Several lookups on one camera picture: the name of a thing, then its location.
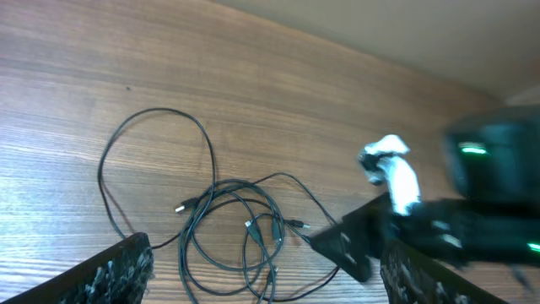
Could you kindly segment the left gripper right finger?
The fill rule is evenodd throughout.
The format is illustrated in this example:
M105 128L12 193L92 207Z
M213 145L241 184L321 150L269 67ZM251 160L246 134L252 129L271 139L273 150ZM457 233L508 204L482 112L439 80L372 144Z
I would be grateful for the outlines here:
M380 274L391 304L505 304L399 240L385 246Z

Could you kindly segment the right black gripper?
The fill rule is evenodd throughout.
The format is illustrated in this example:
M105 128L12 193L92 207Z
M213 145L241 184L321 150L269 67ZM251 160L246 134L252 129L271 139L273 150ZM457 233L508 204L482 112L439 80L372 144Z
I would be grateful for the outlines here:
M456 266L482 261L537 267L539 209L445 198L415 204L404 216L393 212L389 193L383 193L311 236L310 246L365 282L370 259L380 259L392 241Z

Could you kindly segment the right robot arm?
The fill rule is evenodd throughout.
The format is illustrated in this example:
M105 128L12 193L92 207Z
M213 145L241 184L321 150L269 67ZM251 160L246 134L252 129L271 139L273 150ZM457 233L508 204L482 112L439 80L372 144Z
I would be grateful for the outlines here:
M428 258L539 264L539 109L508 107L453 122L443 154L456 198L427 201L395 134L367 144L358 160L387 190L310 238L311 248L360 282L370 260L402 242Z

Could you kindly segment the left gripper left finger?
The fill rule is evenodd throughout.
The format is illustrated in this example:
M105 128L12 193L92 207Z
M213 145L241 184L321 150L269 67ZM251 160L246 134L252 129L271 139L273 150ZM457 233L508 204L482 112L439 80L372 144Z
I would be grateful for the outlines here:
M154 272L149 237L137 232L8 304L140 303Z

